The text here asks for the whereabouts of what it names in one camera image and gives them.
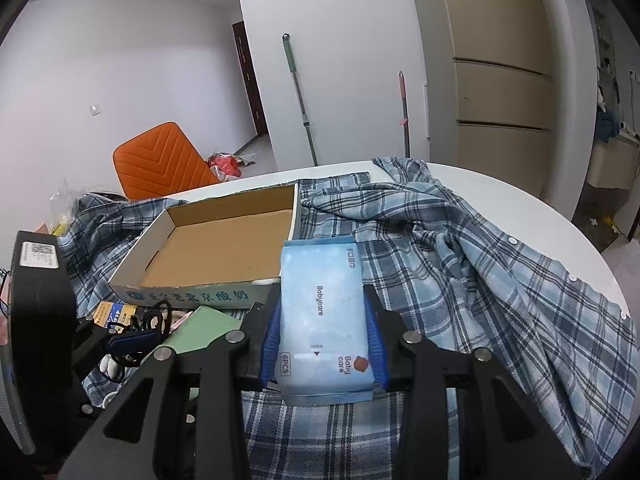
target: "doorway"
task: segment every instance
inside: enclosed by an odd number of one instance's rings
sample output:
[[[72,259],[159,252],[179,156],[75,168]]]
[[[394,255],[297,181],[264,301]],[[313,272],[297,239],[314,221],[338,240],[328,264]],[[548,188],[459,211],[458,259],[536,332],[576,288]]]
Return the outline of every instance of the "doorway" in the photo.
[[[262,110],[258,83],[255,80],[254,64],[251,60],[251,52],[249,51],[249,42],[246,38],[244,22],[235,23],[233,28],[236,49],[238,50],[238,57],[242,68],[242,78],[244,78],[246,94],[249,97],[251,115],[254,118],[255,132],[258,137],[267,136],[269,135],[267,121],[264,119],[264,110]]]

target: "stitched chevron pattern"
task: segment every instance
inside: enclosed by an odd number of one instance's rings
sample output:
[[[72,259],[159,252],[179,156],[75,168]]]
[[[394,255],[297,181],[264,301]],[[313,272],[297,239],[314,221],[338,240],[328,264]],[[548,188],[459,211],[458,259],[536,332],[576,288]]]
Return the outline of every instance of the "stitched chevron pattern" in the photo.
[[[127,198],[142,200],[218,184],[176,123],[164,123],[121,144],[113,165]]]

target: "light blue package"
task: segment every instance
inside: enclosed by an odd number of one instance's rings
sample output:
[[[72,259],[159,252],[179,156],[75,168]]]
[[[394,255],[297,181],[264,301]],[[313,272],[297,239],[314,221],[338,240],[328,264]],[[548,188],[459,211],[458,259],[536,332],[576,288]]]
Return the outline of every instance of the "light blue package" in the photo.
[[[285,242],[275,377],[292,406],[372,399],[362,263],[351,236]]]

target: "metal pole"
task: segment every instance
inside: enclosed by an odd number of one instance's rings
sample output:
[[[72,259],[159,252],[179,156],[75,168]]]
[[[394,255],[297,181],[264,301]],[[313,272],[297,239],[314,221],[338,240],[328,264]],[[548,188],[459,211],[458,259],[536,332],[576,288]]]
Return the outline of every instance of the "metal pole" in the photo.
[[[406,110],[406,88],[404,86],[404,75],[402,71],[399,74],[400,78],[400,98],[402,99],[402,129],[404,130],[404,156],[411,158],[411,147],[409,145],[409,115]]]
[[[305,103],[302,100],[302,94],[300,93],[300,84],[298,83],[298,72],[296,71],[296,62],[293,59],[293,53],[291,51],[291,44],[289,43],[289,40],[290,40],[289,34],[284,34],[282,37],[282,44],[284,46],[284,52],[287,55],[287,62],[289,63],[289,70],[291,71],[293,84],[296,86],[298,104],[300,105],[300,111],[302,112],[302,123],[305,125],[306,138],[309,140],[311,157],[314,160],[314,166],[317,166],[318,159],[316,158],[316,150],[314,149],[314,140],[311,137],[311,128],[309,127],[309,118],[306,116]]]

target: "white table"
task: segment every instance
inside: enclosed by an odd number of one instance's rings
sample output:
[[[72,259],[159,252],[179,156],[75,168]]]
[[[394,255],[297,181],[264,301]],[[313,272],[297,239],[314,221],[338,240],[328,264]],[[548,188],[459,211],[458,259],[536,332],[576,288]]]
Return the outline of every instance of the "white table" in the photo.
[[[431,174],[460,195],[481,215],[538,252],[559,260],[573,275],[589,283],[609,301],[629,314],[620,286],[600,253],[566,218],[530,194],[473,171],[428,164]],[[371,161],[346,162],[317,168],[281,171],[171,195],[196,202],[257,187],[274,186],[299,178],[322,178],[349,173],[369,173],[372,182],[392,182],[386,171]]]

